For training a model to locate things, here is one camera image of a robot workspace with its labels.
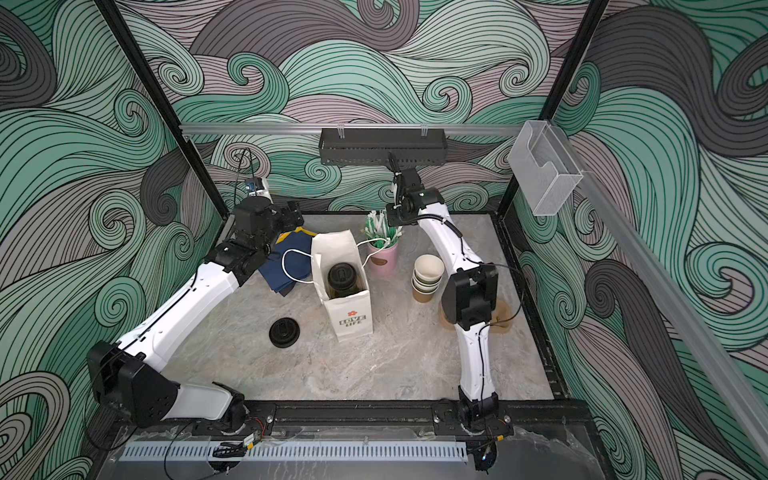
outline black cup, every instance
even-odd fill
[[[351,263],[337,263],[328,270],[328,287],[331,298],[343,298],[360,293],[361,290],[357,286],[357,270]]]

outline metal rail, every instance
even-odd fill
[[[514,137],[522,124],[307,124],[262,122],[198,122],[180,125],[181,132],[189,135],[320,135],[324,128],[336,128],[341,134],[345,128],[418,128],[423,133],[430,128],[441,128],[446,135],[488,135]]]

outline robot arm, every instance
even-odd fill
[[[459,406],[462,422],[473,422],[498,412],[498,396],[491,378],[488,325],[496,308],[498,272],[465,242],[451,222],[440,193],[425,189],[415,168],[400,170],[389,159],[395,173],[395,203],[387,206],[390,225],[418,222],[435,245],[448,271],[441,303],[449,322],[454,324],[462,362]]]
[[[244,397],[229,387],[179,385],[161,375],[203,318],[266,262],[277,237],[303,225],[298,205],[272,205],[266,181],[246,180],[250,196],[234,209],[234,235],[206,255],[195,274],[142,324],[115,344],[88,352],[96,401],[141,428],[171,418],[215,421],[233,432],[245,419]]]

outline pink pot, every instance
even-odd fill
[[[400,242],[395,243],[389,248],[373,253],[378,250],[371,243],[368,243],[368,254],[373,253],[373,256],[368,260],[368,266],[370,272],[377,276],[390,276],[392,272],[397,268],[397,246]]]

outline white paper bag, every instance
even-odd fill
[[[320,302],[326,307],[339,341],[373,333],[371,293],[352,232],[318,233],[312,239],[311,255],[315,290]],[[344,298],[331,299],[328,296],[328,271],[339,262],[347,262],[355,267],[358,284],[362,283],[363,290]]]

